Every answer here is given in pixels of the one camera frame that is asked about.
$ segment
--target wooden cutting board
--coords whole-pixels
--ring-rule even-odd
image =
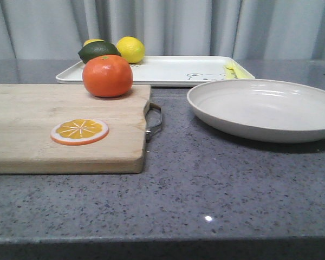
[[[0,174],[141,172],[150,96],[150,85],[104,99],[81,84],[0,84]],[[80,146],[51,140],[54,126],[76,118],[103,120],[109,133]]]

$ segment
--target orange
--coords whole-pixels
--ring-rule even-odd
[[[108,134],[108,126],[98,119],[74,119],[55,126],[50,132],[53,141],[62,145],[86,145]]]
[[[102,55],[87,62],[82,73],[86,90],[94,96],[114,97],[128,92],[133,83],[129,63],[118,55]]]

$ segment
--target white plate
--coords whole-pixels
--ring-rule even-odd
[[[213,80],[224,80],[224,65],[234,62],[236,67],[249,79],[254,79],[247,70],[229,57],[220,56],[145,56],[132,64],[135,84],[161,87],[193,87]],[[85,64],[80,61],[59,73],[59,83],[81,84]]]
[[[325,138],[325,91],[274,80],[203,83],[187,94],[206,124],[252,140],[298,143]]]

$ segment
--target green lime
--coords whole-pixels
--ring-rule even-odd
[[[121,56],[114,44],[104,41],[90,42],[78,52],[78,55],[84,63],[87,63],[93,58],[109,54]]]

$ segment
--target cartoon bear print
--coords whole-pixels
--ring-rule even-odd
[[[187,74],[189,77],[188,80],[195,81],[216,81],[216,80],[225,80],[225,74],[201,74],[201,73],[189,73]]]

